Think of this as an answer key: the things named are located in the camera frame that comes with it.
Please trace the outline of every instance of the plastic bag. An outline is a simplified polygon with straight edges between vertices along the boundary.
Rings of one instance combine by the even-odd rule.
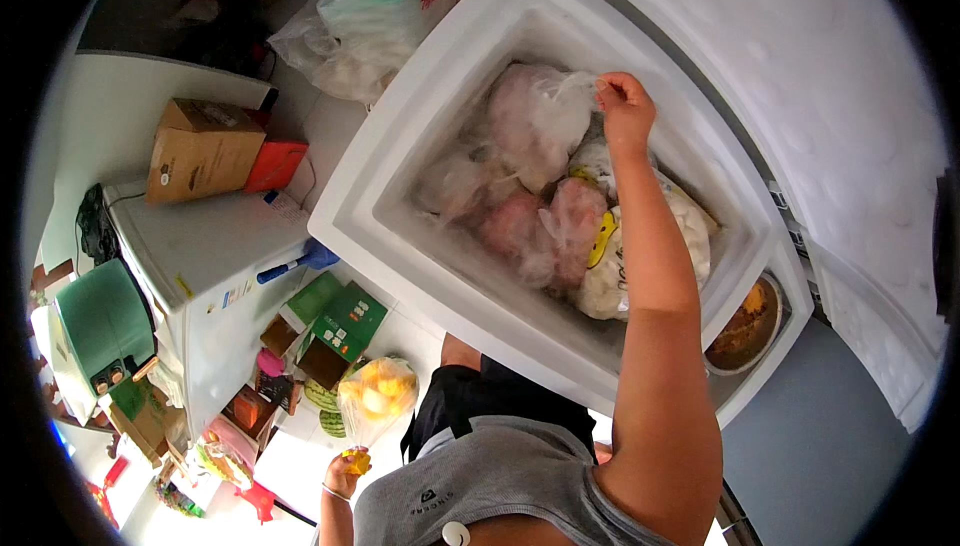
[[[458,0],[310,0],[270,46],[331,96],[371,105]]]
[[[558,183],[550,202],[550,220],[541,215],[557,243],[553,281],[557,290],[580,287],[606,212],[606,196],[596,184],[581,177],[568,177]]]
[[[347,473],[363,475],[370,455],[356,449],[369,448],[397,421],[413,412],[420,395],[417,374],[403,359],[374,359],[342,379],[337,387],[337,405],[346,437],[354,444],[342,456],[354,456]]]
[[[630,300],[627,297],[627,273],[623,268],[619,206],[604,215],[582,284],[572,294],[572,300],[578,309],[594,319],[627,321]]]
[[[654,175],[659,182],[666,204],[670,207],[670,212],[677,220],[679,233],[683,235],[686,249],[690,252],[693,275],[697,277],[697,288],[702,290],[711,274],[710,237],[713,232],[709,229],[709,225],[717,228],[716,221],[669,177],[657,169],[654,169]]]
[[[520,280],[536,289],[553,283],[556,269],[556,242],[541,214],[545,206],[539,196],[518,190],[493,209],[479,229],[484,246],[506,258]]]
[[[610,150],[603,138],[583,142],[570,159],[567,170],[571,178],[583,178],[600,187],[611,203],[617,202],[617,180],[614,178],[614,165],[610,160]]]
[[[200,435],[194,450],[203,467],[220,479],[243,491],[253,487],[257,452],[226,420],[213,419]]]
[[[426,168],[416,192],[418,204],[448,223],[474,212],[486,200],[488,170],[461,147]]]
[[[497,79],[486,113],[496,155],[534,194],[559,180],[594,111],[596,75],[515,63]]]

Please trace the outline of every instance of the pink object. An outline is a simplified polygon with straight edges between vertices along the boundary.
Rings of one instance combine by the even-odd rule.
[[[266,348],[260,348],[260,351],[256,354],[256,365],[261,372],[270,375],[270,377],[283,375],[283,360]]]
[[[554,241],[541,220],[544,206],[538,196],[517,190],[480,226],[483,244],[509,259],[523,282],[533,288],[550,285],[555,266]]]
[[[270,514],[270,510],[274,507],[277,494],[271,492],[263,485],[254,481],[253,487],[247,491],[242,491],[239,487],[235,488],[233,495],[242,496],[246,502],[253,505],[256,509],[256,519],[260,522],[260,525],[263,525],[264,521],[274,520],[274,516]]]
[[[257,462],[257,450],[246,436],[222,417],[217,417],[206,426],[206,431],[217,435],[217,442],[226,446],[230,454],[239,457],[247,468],[253,470]]]
[[[606,212],[607,198],[593,182],[569,177],[557,184],[550,203],[551,234],[557,240],[554,288],[574,290],[583,283]]]

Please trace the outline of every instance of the yellow smiley face label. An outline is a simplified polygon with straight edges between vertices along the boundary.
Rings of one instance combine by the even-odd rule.
[[[600,223],[600,231],[597,232],[597,238],[593,241],[593,250],[590,251],[590,256],[586,260],[586,268],[593,269],[597,266],[597,263],[600,262],[600,259],[603,258],[603,253],[607,251],[607,243],[610,241],[610,237],[614,235],[614,232],[617,231],[619,225],[614,220],[614,213],[606,211],[603,214],[603,222]]]

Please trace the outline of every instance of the red box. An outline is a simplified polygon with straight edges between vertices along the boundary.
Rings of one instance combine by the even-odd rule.
[[[287,187],[309,147],[306,142],[264,142],[249,170],[243,191],[263,192]]]

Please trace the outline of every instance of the green appliance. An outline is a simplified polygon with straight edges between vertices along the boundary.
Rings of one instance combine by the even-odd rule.
[[[98,396],[157,353],[146,300],[120,259],[79,276],[59,291],[54,305],[66,347]]]

